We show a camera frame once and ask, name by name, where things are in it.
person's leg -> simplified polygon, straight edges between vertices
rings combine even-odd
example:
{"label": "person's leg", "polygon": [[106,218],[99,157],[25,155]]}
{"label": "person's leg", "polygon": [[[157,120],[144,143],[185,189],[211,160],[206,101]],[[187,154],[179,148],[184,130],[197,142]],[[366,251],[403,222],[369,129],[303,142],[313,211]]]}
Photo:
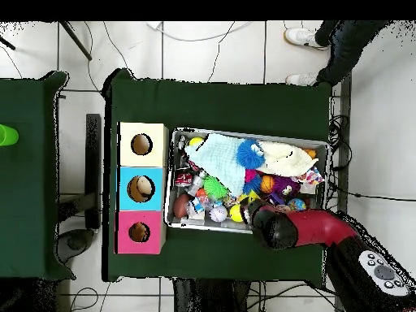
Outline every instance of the person's leg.
{"label": "person's leg", "polygon": [[319,71],[317,83],[332,86],[341,82],[355,67],[362,51],[391,20],[345,20],[336,26],[331,37],[331,58]]}
{"label": "person's leg", "polygon": [[321,27],[315,33],[315,41],[320,46],[329,46],[329,37],[338,22],[339,20],[324,20],[322,22]]}

dark green tablecloth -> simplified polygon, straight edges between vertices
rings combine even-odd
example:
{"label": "dark green tablecloth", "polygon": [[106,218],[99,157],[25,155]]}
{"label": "dark green tablecloth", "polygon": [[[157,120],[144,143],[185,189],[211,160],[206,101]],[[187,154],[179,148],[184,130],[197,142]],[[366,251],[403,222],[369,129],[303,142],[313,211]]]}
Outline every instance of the dark green tablecloth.
{"label": "dark green tablecloth", "polygon": [[159,255],[114,254],[116,124],[164,123],[278,137],[327,141],[329,84],[302,88],[285,84],[197,84],[173,80],[133,80],[115,71],[106,82],[106,161],[110,211],[104,210],[103,279],[118,276],[175,276],[236,280],[309,280],[322,283],[320,246],[274,252],[253,236],[168,228]]}
{"label": "dark green tablecloth", "polygon": [[0,124],[19,132],[16,145],[0,147],[0,277],[72,277],[54,256],[54,98],[66,80],[0,80]]}

orange ball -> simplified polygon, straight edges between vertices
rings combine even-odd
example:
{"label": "orange ball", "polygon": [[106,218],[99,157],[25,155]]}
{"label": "orange ball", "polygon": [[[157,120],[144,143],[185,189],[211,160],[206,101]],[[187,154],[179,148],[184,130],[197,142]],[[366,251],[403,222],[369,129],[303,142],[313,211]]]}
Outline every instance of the orange ball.
{"label": "orange ball", "polygon": [[264,193],[273,192],[273,186],[275,185],[275,179],[271,175],[264,175],[262,177],[262,183],[260,184],[260,189]]}

white cloth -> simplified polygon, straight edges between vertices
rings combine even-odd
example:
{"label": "white cloth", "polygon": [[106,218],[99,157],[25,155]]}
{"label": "white cloth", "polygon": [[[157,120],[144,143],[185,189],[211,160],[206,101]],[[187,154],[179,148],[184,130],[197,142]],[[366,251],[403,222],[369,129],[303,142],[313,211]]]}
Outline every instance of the white cloth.
{"label": "white cloth", "polygon": [[264,152],[265,162],[257,169],[261,172],[284,176],[301,176],[318,159],[312,159],[303,149],[279,142],[259,141]]}

circular hole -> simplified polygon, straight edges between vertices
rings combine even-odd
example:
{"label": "circular hole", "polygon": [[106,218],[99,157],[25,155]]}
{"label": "circular hole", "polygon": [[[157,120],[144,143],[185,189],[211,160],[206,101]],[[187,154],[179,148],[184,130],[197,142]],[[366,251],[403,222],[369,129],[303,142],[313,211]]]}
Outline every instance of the circular hole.
{"label": "circular hole", "polygon": [[153,148],[152,140],[150,136],[146,134],[137,134],[132,138],[131,143],[133,153],[137,155],[147,155]]}
{"label": "circular hole", "polygon": [[134,202],[147,202],[154,195],[154,183],[147,175],[137,175],[128,183],[127,193]]}
{"label": "circular hole", "polygon": [[145,243],[150,237],[150,229],[145,223],[134,223],[128,229],[128,236],[136,243]]}

